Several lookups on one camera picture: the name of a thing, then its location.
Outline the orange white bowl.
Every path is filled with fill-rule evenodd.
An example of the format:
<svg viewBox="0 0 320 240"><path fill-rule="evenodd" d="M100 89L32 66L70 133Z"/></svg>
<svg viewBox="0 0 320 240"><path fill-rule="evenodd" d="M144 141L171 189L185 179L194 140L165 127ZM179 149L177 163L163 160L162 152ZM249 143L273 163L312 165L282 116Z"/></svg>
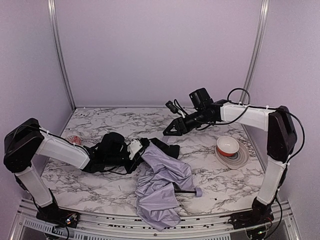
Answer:
<svg viewBox="0 0 320 240"><path fill-rule="evenodd" d="M238 141L231 136L221 136L216 141L217 151L225 157L231 157L240 149Z"/></svg>

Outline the lilac folding umbrella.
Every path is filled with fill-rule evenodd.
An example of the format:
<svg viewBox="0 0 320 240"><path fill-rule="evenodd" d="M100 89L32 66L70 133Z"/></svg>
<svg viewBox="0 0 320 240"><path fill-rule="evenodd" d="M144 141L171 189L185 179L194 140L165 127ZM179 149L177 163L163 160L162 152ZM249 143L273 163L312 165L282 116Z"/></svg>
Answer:
<svg viewBox="0 0 320 240"><path fill-rule="evenodd" d="M192 168L178 160L179 145L168 145L158 138L149 139L150 144L142 155L146 172L136 183L136 214L157 231L175 227L181 218L175 208L179 206L176 193L203 195L194 187Z"/></svg>

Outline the red patterned bowl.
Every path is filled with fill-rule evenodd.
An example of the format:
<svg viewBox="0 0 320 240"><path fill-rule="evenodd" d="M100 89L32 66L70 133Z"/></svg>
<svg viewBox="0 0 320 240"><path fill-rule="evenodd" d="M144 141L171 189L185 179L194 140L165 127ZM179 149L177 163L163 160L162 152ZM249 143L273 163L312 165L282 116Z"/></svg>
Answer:
<svg viewBox="0 0 320 240"><path fill-rule="evenodd" d="M77 135L69 135L69 136L66 136L65 139L69 143L74 144L74 145L81 145L82 144L81 138Z"/></svg>

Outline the grey ringed plate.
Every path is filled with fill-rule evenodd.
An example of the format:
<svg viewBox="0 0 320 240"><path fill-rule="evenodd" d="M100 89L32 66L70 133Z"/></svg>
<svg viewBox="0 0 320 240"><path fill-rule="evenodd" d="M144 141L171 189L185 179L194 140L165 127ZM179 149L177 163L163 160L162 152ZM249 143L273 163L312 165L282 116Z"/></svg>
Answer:
<svg viewBox="0 0 320 240"><path fill-rule="evenodd" d="M237 170L244 165L247 164L249 161L250 153L248 149L243 145L241 142L239 143L239 150L233 156L224 156L222 155L218 148L216 147L215 152L217 160L224 166L232 169Z"/></svg>

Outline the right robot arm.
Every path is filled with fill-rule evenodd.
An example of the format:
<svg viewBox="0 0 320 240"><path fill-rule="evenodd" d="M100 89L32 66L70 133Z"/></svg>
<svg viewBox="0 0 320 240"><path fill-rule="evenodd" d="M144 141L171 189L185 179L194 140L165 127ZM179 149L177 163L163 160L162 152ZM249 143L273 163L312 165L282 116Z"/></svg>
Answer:
<svg viewBox="0 0 320 240"><path fill-rule="evenodd" d="M233 213L229 224L234 229L242 229L271 223L274 220L272 204L278 202L278 192L283 185L292 158L301 152L305 141L301 141L295 150L298 134L295 123L303 126L300 119L290 110L279 107L257 106L234 102L230 97L214 101L205 88L197 89L189 94L194 112L187 113L177 100L168 101L165 106L178 117L163 131L164 136L183 136L192 130L205 130L208 127L240 124L265 133L265 150L267 163L264 178L251 209Z"/></svg>

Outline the aluminium front rail base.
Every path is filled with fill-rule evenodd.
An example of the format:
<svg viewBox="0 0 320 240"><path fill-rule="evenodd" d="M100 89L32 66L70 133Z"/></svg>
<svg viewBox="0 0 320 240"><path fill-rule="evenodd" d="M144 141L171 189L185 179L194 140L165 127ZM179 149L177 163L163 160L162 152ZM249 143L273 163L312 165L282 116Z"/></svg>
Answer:
<svg viewBox="0 0 320 240"><path fill-rule="evenodd" d="M95 213L62 207L43 208L23 199L11 240L299 240L287 202L265 209L180 216L173 209L155 215Z"/></svg>

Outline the right aluminium frame post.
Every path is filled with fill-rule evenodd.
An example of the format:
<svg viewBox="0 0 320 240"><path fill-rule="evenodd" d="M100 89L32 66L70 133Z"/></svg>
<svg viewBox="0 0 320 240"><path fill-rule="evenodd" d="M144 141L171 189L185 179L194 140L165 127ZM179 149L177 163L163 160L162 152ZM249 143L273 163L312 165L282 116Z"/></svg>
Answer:
<svg viewBox="0 0 320 240"><path fill-rule="evenodd" d="M259 18L258 18L258 24L257 24L257 30L256 30L252 55L250 58L249 67L248 67L248 71L247 71L245 82L244 82L244 88L247 91L250 89L250 86L252 84L256 63L258 61L258 57L261 51L261 47L262 47L262 43L263 43L265 31L266 31L269 5L270 5L269 0L261 0L261 6L259 11Z"/></svg>

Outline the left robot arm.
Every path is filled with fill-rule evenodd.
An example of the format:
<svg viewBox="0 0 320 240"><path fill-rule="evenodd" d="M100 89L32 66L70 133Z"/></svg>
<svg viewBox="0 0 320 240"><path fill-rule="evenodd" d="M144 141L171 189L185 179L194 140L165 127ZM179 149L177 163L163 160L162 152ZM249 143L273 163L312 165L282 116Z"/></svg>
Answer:
<svg viewBox="0 0 320 240"><path fill-rule="evenodd" d="M149 144L146 138L127 144L121 134L111 132L92 147L81 146L50 133L39 125L37 119L30 118L5 136L3 163L32 196L37 219L59 227L76 228L80 213L58 206L54 194L32 165L33 157L45 156L90 174L111 173L118 167L124 167L130 174L141 163Z"/></svg>

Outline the aluminium frame post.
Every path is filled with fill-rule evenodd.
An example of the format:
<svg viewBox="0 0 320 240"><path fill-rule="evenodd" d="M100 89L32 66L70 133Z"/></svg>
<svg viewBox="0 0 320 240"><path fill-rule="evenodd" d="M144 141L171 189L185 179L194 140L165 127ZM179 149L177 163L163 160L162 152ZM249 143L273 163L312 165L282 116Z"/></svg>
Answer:
<svg viewBox="0 0 320 240"><path fill-rule="evenodd" d="M52 34L53 34L53 41L55 46L55 51L57 55L57 61L59 65L59 70L62 77L62 82L65 88L67 100L69 103L69 106L71 110L74 112L76 110L76 103L75 99L72 93L71 84L69 81L67 68L63 56L63 49L60 39L60 33L59 33L59 26L58 26L58 18L57 18L57 12L56 12L56 1L55 0L48 0L47 1L48 6L48 12L49 12L49 20L52 28Z"/></svg>
<svg viewBox="0 0 320 240"><path fill-rule="evenodd" d="M261 51L261 47L262 47L262 43L263 43L265 31L266 31L269 5L270 5L269 0L261 0L261 6L259 11L259 18L258 18L258 24L257 24L257 30L256 30L252 55L250 58L249 67L248 67L248 71L247 71L245 82L244 82L244 88L247 91L250 89L250 86L252 84L256 63L258 61L258 57Z"/></svg>

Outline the left aluminium frame post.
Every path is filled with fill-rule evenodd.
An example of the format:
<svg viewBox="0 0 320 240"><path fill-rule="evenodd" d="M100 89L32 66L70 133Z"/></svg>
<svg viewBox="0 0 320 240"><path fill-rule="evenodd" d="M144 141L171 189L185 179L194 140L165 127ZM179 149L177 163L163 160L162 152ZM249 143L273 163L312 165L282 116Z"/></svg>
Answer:
<svg viewBox="0 0 320 240"><path fill-rule="evenodd" d="M53 41L55 46L55 51L57 55L57 61L59 65L59 70L62 77L62 82L65 88L67 100L69 103L69 106L71 110L74 112L76 110L76 103L75 99L72 93L71 84L69 81L67 68L63 56L63 49L60 39L60 33L59 33L59 26L58 26L58 18L57 18L57 12L56 12L56 1L55 0L48 0L47 1L48 6L48 12L49 12L49 20L52 28L52 34L53 34Z"/></svg>

